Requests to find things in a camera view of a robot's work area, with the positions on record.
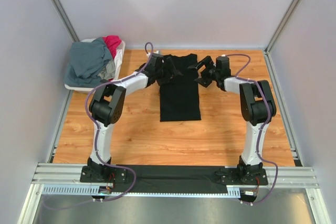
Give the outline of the black t-shirt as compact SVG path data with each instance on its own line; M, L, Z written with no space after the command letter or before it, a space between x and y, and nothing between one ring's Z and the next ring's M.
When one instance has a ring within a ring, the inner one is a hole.
M160 121L199 121L201 119L200 99L198 93L198 72L189 66L197 63L197 55L165 55L170 58L180 76L160 86Z

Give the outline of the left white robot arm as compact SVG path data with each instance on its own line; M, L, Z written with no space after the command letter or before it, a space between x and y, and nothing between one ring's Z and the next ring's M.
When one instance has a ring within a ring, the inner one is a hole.
M126 96L153 83L167 84L180 76L172 57L151 54L148 61L131 75L106 82L91 90L93 94L86 112L94 123L94 140L87 165L82 168L80 181L110 183L116 166L111 166L111 140L115 124L120 119Z

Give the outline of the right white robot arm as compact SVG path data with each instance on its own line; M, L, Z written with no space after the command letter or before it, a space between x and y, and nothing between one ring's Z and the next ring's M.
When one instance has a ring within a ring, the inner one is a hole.
M246 121L245 145L237 166L222 167L215 174L226 185L267 185L262 148L269 124L277 113L274 97L267 80L232 75L229 58L223 55L213 61L207 56L190 66L201 72L195 79L201 86L208 87L215 82L222 91L239 94L242 117Z

